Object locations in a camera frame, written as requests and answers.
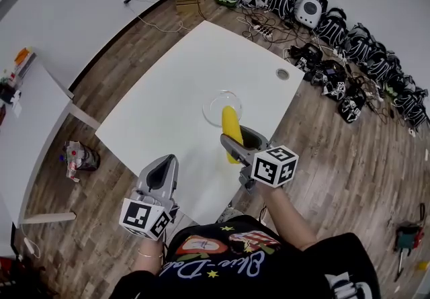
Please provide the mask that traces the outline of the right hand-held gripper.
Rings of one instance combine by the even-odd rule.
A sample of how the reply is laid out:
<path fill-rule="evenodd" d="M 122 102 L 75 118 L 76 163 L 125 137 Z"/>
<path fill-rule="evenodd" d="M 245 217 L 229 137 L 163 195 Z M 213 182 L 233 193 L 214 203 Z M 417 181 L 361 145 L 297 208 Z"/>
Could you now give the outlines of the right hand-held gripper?
<path fill-rule="evenodd" d="M 252 128 L 240 125 L 243 145 L 222 134 L 221 145 L 243 165 L 239 182 L 249 191 L 260 182 L 272 188 L 281 187 L 294 178 L 299 156 L 284 145 L 269 147 L 270 141 Z"/>

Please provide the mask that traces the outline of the dark clutter pile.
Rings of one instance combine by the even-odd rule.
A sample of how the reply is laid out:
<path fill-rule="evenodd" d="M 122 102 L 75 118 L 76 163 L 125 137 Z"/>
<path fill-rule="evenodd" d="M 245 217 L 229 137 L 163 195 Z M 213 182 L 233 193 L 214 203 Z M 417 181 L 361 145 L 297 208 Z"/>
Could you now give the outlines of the dark clutter pile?
<path fill-rule="evenodd" d="M 0 71 L 0 100 L 9 105 L 13 110 L 21 97 L 22 79 L 13 71 Z"/>

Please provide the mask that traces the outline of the white low table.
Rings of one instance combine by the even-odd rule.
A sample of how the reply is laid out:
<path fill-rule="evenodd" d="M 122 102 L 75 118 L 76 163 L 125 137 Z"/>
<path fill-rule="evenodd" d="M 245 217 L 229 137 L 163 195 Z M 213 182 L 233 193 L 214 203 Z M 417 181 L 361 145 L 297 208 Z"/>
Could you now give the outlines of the white low table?
<path fill-rule="evenodd" d="M 277 69 L 290 78 L 279 79 Z M 205 21 L 132 86 L 96 135 L 135 174 L 175 155 L 180 210 L 198 224 L 213 223 L 240 187 L 240 168 L 228 162 L 222 130 L 205 119 L 203 103 L 217 90 L 235 93 L 243 105 L 240 123 L 270 138 L 303 76 L 266 48 Z"/>

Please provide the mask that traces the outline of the white round-window backpack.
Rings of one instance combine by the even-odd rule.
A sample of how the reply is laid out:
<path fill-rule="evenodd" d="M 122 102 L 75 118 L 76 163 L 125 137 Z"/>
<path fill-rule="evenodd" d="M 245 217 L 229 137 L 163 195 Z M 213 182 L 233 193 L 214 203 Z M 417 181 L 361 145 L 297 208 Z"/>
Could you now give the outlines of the white round-window backpack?
<path fill-rule="evenodd" d="M 327 0 L 302 0 L 295 12 L 295 19 L 303 26 L 313 30 L 327 11 L 327 5 Z"/>

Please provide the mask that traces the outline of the person's right forearm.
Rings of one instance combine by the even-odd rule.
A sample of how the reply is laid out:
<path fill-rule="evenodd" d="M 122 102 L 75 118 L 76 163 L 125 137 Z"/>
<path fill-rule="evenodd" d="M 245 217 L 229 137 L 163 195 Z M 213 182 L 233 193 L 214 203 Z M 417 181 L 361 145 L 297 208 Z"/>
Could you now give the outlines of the person's right forearm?
<path fill-rule="evenodd" d="M 310 225 L 295 209 L 282 188 L 259 184 L 259 193 L 267 206 L 278 235 L 285 242 L 301 251 L 317 243 L 316 235 Z"/>

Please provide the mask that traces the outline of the white side table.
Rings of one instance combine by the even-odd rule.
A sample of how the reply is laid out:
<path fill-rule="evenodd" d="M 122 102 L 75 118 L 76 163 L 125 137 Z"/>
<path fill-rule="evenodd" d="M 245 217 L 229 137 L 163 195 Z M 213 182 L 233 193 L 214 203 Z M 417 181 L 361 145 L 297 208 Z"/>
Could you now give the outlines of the white side table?
<path fill-rule="evenodd" d="M 74 220 L 73 212 L 24 214 L 44 157 L 66 118 L 73 115 L 94 130 L 100 123 L 73 103 L 71 92 L 38 58 L 20 89 L 18 111 L 8 107 L 0 126 L 0 199 L 16 226 Z"/>

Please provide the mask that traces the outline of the row of black backpacks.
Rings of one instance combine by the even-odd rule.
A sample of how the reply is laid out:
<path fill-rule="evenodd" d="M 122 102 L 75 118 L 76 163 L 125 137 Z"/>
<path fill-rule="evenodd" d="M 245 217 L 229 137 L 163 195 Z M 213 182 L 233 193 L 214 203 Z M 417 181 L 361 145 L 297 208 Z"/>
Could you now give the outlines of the row of black backpacks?
<path fill-rule="evenodd" d="M 267 8 L 290 28 L 296 21 L 295 12 L 301 1 L 268 0 Z M 428 91 L 418 87 L 414 79 L 403 72 L 397 55 L 377 41 L 363 24 L 357 23 L 349 29 L 345 12 L 339 7 L 327 6 L 318 26 L 308 31 L 314 42 L 307 43 L 322 50 L 321 61 L 335 60 L 344 67 L 346 91 L 351 86 L 364 90 L 367 96 L 364 106 L 374 110 L 373 102 L 383 101 L 387 95 L 411 130 L 417 130 L 424 123 L 430 124 L 424 105 Z M 305 81 L 310 83 L 313 70 L 304 72 Z"/>

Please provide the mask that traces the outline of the plastic bag of trash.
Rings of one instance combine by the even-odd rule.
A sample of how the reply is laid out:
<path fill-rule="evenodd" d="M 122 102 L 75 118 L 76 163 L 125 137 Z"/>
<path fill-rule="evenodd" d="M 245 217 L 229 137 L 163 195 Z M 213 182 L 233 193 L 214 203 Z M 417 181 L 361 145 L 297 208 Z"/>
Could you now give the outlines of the plastic bag of trash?
<path fill-rule="evenodd" d="M 67 165 L 67 178 L 75 183 L 80 182 L 78 171 L 95 171 L 100 166 L 100 155 L 79 141 L 66 141 L 62 151 L 60 159 Z"/>

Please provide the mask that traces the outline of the idle black gripper unit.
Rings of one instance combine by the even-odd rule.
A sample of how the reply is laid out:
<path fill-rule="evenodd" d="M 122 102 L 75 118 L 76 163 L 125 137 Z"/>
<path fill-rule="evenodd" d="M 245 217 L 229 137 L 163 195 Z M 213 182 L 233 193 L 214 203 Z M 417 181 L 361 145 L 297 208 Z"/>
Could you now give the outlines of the idle black gripper unit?
<path fill-rule="evenodd" d="M 291 46 L 289 49 L 290 57 L 295 60 L 294 66 L 308 72 L 323 59 L 322 50 L 311 43 L 306 43 L 303 47 Z"/>
<path fill-rule="evenodd" d="M 359 118 L 366 99 L 366 93 L 361 87 L 351 86 L 338 106 L 339 115 L 346 123 L 353 123 Z"/>
<path fill-rule="evenodd" d="M 336 102 L 341 101 L 346 93 L 346 72 L 344 67 L 335 60 L 319 62 L 311 76 L 312 86 L 322 87 L 321 95 Z"/>

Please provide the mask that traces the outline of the white power adapter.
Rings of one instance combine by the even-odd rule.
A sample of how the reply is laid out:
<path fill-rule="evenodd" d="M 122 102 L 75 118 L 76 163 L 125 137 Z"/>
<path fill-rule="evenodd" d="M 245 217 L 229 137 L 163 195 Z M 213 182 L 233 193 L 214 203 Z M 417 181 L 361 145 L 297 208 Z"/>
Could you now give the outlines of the white power adapter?
<path fill-rule="evenodd" d="M 24 236 L 24 244 L 32 256 L 34 256 L 37 259 L 40 258 L 41 251 L 39 246 L 26 235 Z"/>

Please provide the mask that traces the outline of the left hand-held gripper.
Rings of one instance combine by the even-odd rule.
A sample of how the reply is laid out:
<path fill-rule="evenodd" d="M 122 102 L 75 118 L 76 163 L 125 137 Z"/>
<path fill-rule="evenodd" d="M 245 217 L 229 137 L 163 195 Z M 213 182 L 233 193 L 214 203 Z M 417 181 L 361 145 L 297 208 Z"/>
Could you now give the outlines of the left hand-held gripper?
<path fill-rule="evenodd" d="M 139 175 L 137 187 L 129 198 L 124 198 L 119 225 L 138 237 L 159 240 L 179 209 L 173 197 L 178 170 L 173 154 L 147 165 Z"/>

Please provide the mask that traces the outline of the yellow banana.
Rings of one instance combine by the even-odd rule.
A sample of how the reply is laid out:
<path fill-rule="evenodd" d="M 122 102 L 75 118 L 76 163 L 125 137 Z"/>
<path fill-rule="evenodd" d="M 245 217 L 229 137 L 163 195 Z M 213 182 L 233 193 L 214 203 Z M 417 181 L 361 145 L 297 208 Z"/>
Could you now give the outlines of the yellow banana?
<path fill-rule="evenodd" d="M 239 125 L 239 118 L 232 106 L 225 106 L 222 110 L 222 133 L 243 145 L 243 136 Z"/>

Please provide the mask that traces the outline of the clear glass bowl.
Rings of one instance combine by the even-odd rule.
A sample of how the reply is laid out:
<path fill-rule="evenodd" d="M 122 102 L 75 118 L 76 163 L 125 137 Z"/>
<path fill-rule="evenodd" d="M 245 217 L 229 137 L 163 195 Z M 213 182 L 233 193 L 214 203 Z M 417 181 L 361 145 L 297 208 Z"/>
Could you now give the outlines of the clear glass bowl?
<path fill-rule="evenodd" d="M 209 124 L 221 127 L 222 126 L 222 111 L 224 107 L 232 107 L 238 119 L 240 120 L 243 114 L 243 105 L 239 97 L 228 90 L 217 90 L 208 99 L 205 100 L 202 106 L 202 112 Z"/>

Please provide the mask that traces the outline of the person's left forearm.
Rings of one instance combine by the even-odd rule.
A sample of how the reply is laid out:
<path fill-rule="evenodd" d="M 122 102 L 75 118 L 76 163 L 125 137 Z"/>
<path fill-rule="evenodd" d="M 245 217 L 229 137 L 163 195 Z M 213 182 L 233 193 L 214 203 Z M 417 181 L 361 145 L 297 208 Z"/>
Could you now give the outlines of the person's left forearm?
<path fill-rule="evenodd" d="M 137 249 L 132 271 L 148 271 L 157 275 L 163 264 L 163 252 L 162 240 L 142 239 Z"/>

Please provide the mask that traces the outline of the grey speckled shoe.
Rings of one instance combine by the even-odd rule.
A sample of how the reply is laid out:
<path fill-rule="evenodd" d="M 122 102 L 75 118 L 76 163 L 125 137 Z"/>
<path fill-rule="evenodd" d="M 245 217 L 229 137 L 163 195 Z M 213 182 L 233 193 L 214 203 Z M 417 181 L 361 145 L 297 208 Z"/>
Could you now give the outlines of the grey speckled shoe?
<path fill-rule="evenodd" d="M 226 222 L 232 218 L 236 218 L 237 216 L 242 216 L 243 213 L 240 210 L 237 210 L 233 207 L 227 207 L 224 209 L 224 211 L 221 213 L 219 218 L 217 219 L 217 223 L 223 223 Z"/>

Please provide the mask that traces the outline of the black printed t-shirt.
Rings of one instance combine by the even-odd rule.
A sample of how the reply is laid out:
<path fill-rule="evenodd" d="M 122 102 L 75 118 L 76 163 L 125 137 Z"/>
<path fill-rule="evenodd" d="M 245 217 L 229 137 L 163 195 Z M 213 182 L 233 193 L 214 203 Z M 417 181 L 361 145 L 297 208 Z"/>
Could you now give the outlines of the black printed t-shirt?
<path fill-rule="evenodd" d="M 381 294 L 355 234 L 299 250 L 242 215 L 180 230 L 158 273 L 125 275 L 110 299 L 381 299 Z"/>

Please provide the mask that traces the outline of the red and teal tool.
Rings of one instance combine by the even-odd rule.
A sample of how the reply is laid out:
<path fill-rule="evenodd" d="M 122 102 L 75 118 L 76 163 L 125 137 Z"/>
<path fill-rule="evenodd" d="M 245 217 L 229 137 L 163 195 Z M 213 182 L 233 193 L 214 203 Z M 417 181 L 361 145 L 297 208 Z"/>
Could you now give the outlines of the red and teal tool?
<path fill-rule="evenodd" d="M 403 222 L 396 229 L 396 238 L 394 242 L 394 252 L 406 249 L 411 253 L 416 249 L 424 237 L 423 221 Z"/>

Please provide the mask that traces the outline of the orange object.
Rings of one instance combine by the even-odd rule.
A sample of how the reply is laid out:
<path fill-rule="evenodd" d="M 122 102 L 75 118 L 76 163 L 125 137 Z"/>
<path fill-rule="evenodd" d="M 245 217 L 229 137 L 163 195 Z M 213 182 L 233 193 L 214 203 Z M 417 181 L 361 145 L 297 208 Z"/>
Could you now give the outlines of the orange object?
<path fill-rule="evenodd" d="M 18 52 L 18 54 L 17 54 L 17 56 L 15 57 L 15 59 L 14 59 L 14 63 L 15 63 L 15 65 L 16 66 L 18 66 L 18 65 L 20 65 L 23 61 L 25 61 L 25 59 L 27 58 L 27 56 L 29 55 L 29 54 L 31 54 L 32 53 L 32 47 L 25 47 L 25 48 L 22 48 L 19 52 Z"/>

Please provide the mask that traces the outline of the white power strip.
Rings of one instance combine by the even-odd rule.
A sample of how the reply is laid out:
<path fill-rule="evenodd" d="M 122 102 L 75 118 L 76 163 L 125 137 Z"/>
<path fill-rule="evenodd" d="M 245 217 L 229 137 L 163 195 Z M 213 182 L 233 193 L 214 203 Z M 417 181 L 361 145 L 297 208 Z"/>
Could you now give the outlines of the white power strip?
<path fill-rule="evenodd" d="M 273 28 L 263 24 L 251 24 L 252 29 L 268 40 L 273 39 Z"/>

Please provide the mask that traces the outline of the grey shelf tray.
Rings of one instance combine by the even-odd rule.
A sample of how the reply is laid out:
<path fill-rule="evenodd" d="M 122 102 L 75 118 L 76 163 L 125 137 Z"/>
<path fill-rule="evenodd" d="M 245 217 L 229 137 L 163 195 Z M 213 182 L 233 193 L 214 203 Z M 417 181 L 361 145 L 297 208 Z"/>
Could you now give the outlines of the grey shelf tray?
<path fill-rule="evenodd" d="M 25 58 L 18 64 L 15 66 L 15 74 L 20 77 L 23 78 L 28 69 L 31 67 L 33 61 L 36 58 L 36 53 L 34 52 L 30 52 L 28 53 Z"/>

